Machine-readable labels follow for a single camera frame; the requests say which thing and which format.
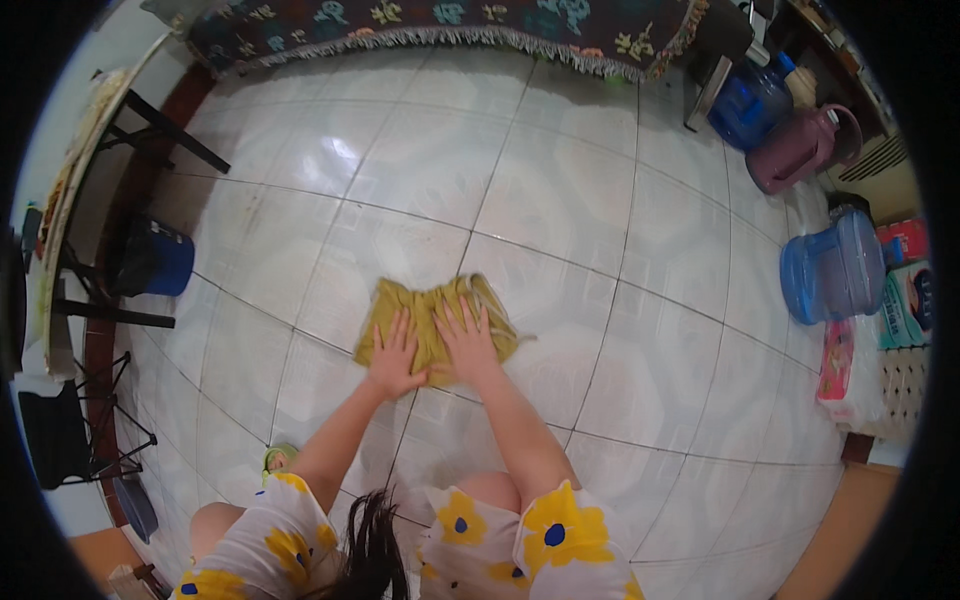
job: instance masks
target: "blue water jug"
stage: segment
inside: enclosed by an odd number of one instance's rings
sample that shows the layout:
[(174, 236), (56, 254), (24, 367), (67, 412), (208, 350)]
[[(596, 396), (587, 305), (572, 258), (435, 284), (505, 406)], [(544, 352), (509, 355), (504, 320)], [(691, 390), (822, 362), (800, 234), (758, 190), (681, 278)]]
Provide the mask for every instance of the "blue water jug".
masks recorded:
[(728, 144), (749, 152), (793, 112), (793, 95), (784, 79), (797, 68), (779, 53), (761, 67), (741, 62), (727, 78), (707, 119)]
[(780, 288), (790, 314), (803, 324), (873, 315), (883, 304), (886, 268), (870, 219), (859, 210), (780, 251)]

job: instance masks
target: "yellow flower print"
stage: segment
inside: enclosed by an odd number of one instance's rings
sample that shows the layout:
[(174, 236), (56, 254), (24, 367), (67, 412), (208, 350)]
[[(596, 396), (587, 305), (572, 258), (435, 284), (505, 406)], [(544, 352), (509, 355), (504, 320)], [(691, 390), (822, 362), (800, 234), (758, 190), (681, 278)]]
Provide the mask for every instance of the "yellow flower print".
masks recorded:
[(267, 545), (267, 549), (280, 559), (280, 566), (286, 572), (290, 583), (297, 590), (302, 590), (308, 579), (310, 555), (313, 554), (303, 536), (271, 527), (270, 535), (264, 538), (263, 542)]
[(440, 576), (437, 569), (423, 559), (423, 551), (417, 548), (417, 560), (420, 561), (420, 576), (424, 579), (437, 579)]
[(633, 573), (630, 574), (630, 581), (624, 588), (627, 590), (627, 595), (623, 597), (623, 600), (644, 600), (643, 592), (640, 591), (640, 583), (637, 582), (636, 575)]
[(243, 577), (227, 571), (218, 571), (204, 568), (198, 572), (183, 573), (180, 584), (174, 589), (177, 600), (192, 600), (201, 594), (204, 600), (244, 600), (247, 594), (243, 593)]
[(285, 484), (297, 489), (297, 492), (307, 492), (306, 482), (293, 473), (274, 473), (274, 477)]
[(609, 563), (615, 558), (607, 547), (610, 535), (603, 511), (578, 507), (569, 481), (537, 498), (523, 518), (523, 527), (533, 532), (523, 538), (523, 560), (531, 579), (547, 563), (565, 566), (573, 559)]
[(332, 550), (337, 547), (337, 534), (334, 533), (333, 528), (326, 523), (318, 525), (317, 542), (320, 543), (321, 548)]
[(450, 494), (450, 504), (437, 511), (444, 526), (442, 541), (476, 546), (483, 543), (487, 523), (473, 510), (473, 498), (459, 490)]
[(520, 589), (530, 587), (530, 580), (523, 575), (520, 567), (513, 563), (494, 563), (487, 567), (487, 574), (495, 581), (514, 584)]

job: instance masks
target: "slipper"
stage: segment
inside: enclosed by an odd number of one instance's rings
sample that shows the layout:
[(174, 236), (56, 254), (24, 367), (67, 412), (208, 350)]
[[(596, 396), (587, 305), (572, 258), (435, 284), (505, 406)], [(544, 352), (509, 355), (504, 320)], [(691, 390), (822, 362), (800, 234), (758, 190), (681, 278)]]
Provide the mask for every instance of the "slipper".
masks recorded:
[[(294, 459), (297, 458), (297, 449), (289, 444), (276, 444), (267, 448), (267, 451), (263, 453), (263, 487), (267, 487), (267, 477), (271, 473), (285, 473), (290, 465), (293, 464)], [(286, 466), (281, 468), (270, 469), (270, 463), (274, 460), (277, 454), (282, 454), (286, 458)]]

